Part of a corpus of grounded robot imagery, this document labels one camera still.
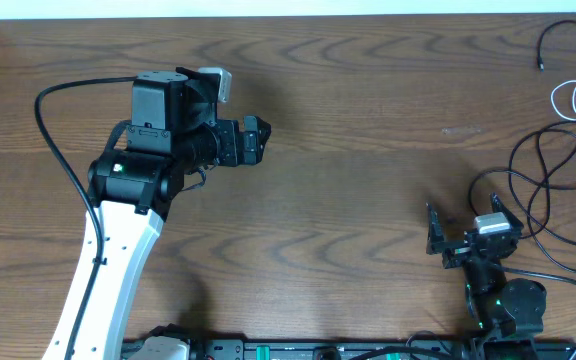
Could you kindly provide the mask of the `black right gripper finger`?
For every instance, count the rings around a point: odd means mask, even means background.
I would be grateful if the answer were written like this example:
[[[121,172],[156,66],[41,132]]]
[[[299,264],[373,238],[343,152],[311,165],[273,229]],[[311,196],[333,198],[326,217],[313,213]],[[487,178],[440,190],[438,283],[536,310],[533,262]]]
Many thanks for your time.
[[[443,233],[437,212],[434,210],[430,203],[427,203],[426,207],[428,215],[426,253],[428,255],[434,255],[443,252],[446,238]]]
[[[490,194],[490,202],[492,210],[495,213],[502,213],[513,230],[522,230],[522,222],[503,204],[496,193]]]

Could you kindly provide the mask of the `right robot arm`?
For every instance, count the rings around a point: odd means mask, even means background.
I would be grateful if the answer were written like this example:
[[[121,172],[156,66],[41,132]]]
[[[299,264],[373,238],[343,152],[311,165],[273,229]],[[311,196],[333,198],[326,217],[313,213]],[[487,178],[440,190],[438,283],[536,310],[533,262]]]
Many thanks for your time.
[[[446,269],[460,268],[465,297],[479,330],[456,353],[464,359],[536,359],[534,336],[543,331],[547,291],[536,281],[506,278],[501,261],[518,247],[523,223],[496,194],[492,212],[473,220],[461,240],[446,237],[437,212],[427,207],[426,253],[440,254]]]

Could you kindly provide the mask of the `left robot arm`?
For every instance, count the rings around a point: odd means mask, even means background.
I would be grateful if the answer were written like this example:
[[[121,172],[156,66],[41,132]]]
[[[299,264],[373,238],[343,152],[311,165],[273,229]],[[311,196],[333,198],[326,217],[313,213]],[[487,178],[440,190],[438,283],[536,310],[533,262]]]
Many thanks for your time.
[[[118,359],[141,274],[173,199],[188,175],[261,162],[271,126],[257,116],[218,117],[231,74],[219,67],[141,72],[131,114],[111,131],[81,183],[42,117],[44,98],[76,82],[51,86],[34,102],[37,127],[86,208],[83,245],[47,359]]]

